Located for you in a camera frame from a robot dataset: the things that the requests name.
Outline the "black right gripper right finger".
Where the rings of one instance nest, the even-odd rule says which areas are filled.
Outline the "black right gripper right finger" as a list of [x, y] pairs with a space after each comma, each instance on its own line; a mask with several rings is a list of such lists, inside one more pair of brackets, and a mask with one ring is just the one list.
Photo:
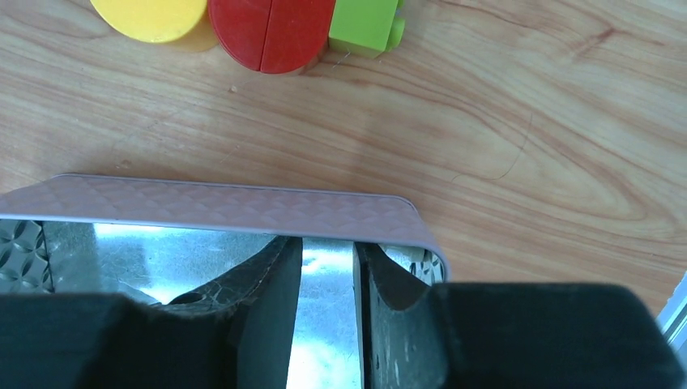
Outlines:
[[680, 388], [686, 374], [629, 289], [426, 284], [355, 246], [366, 388]]

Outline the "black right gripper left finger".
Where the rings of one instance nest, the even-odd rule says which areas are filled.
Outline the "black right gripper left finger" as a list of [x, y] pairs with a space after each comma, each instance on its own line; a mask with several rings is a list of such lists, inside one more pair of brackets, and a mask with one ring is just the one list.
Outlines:
[[4, 388], [283, 388], [303, 241], [276, 237], [166, 305], [121, 294], [4, 295]]

